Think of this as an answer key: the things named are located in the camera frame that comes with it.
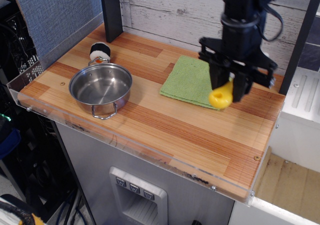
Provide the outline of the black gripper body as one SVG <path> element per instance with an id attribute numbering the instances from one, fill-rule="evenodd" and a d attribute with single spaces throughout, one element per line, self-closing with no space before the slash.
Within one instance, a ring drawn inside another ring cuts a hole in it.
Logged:
<path id="1" fill-rule="evenodd" d="M 201 44 L 199 58 L 209 63 L 211 54 L 216 53 L 232 60 L 246 60 L 260 53 L 265 55 L 261 50 L 262 40 L 266 38 L 264 36 L 265 22 L 265 16 L 254 16 L 249 20 L 235 20 L 222 16 L 222 38 L 202 37 L 199 40 Z M 274 66 L 274 74 L 278 65 L 273 60 L 271 61 Z"/>

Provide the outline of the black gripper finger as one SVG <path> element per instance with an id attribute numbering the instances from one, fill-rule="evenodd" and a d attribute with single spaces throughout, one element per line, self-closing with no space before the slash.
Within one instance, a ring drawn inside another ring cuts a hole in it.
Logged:
<path id="1" fill-rule="evenodd" d="M 233 103 L 240 102 L 244 95 L 248 94 L 252 87 L 252 78 L 243 72 L 235 74 L 233 79 Z"/>
<path id="2" fill-rule="evenodd" d="M 209 75 L 212 90 L 225 85 L 229 81 L 230 65 L 230 61 L 211 61 L 209 63 Z"/>

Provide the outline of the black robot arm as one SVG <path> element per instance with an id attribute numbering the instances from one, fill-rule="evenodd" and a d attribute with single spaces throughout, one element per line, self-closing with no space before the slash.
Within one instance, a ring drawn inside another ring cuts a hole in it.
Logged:
<path id="1" fill-rule="evenodd" d="M 202 37 L 199 58 L 209 64 L 211 87 L 217 91 L 230 81 L 232 102 L 240 102 L 253 83 L 271 88 L 278 65 L 261 50 L 267 38 L 264 28 L 267 14 L 283 21 L 271 7 L 273 0 L 223 0 L 222 38 Z"/>

